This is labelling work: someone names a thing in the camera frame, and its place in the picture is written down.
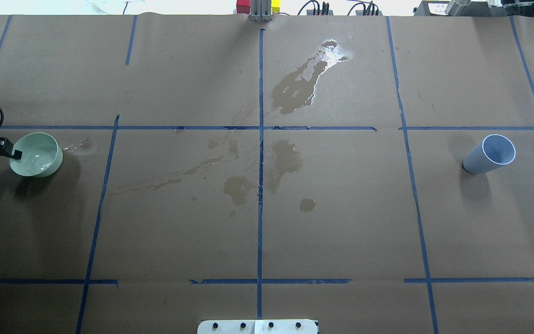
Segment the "mint green ceramic bowl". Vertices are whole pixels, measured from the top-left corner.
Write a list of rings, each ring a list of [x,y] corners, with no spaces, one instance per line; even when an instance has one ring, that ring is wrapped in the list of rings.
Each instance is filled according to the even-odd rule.
[[[64,155],[57,140],[48,133],[25,135],[13,146],[21,153],[19,160],[9,159],[9,167],[21,177],[44,178],[54,174],[62,164]]]

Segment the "blue plastic cup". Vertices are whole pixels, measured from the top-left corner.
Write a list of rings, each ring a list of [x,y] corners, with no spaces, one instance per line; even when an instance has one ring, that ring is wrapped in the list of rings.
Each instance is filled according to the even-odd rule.
[[[473,175],[489,173],[511,164],[515,157],[516,148],[510,139],[503,135],[488,135],[467,154],[462,167]]]

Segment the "yellow cube block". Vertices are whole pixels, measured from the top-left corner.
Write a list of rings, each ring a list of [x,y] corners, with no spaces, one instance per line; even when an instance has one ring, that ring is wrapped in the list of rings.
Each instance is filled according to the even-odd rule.
[[[280,12],[280,3],[281,0],[271,0],[271,9],[274,13]]]

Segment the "white mounting pillar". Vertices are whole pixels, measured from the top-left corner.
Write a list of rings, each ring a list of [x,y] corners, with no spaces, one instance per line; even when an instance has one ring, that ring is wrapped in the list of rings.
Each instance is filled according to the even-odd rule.
[[[252,319],[202,321],[197,334],[319,334],[312,319]]]

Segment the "steel cylinder cup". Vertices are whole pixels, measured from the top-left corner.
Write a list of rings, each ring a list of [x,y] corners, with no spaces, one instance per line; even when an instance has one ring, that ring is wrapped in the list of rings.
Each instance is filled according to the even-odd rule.
[[[445,7],[445,13],[453,17],[464,16],[470,3],[471,0],[450,0]]]

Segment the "aluminium frame post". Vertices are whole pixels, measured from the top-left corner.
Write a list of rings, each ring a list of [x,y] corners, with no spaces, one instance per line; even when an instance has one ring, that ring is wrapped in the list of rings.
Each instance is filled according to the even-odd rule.
[[[249,20],[252,22],[269,22],[273,19],[271,0],[251,0]]]

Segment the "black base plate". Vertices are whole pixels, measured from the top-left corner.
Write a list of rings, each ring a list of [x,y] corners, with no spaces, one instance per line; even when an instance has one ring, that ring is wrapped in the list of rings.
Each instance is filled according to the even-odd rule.
[[[422,0],[413,10],[414,16],[439,17],[506,17],[502,6],[474,0]]]

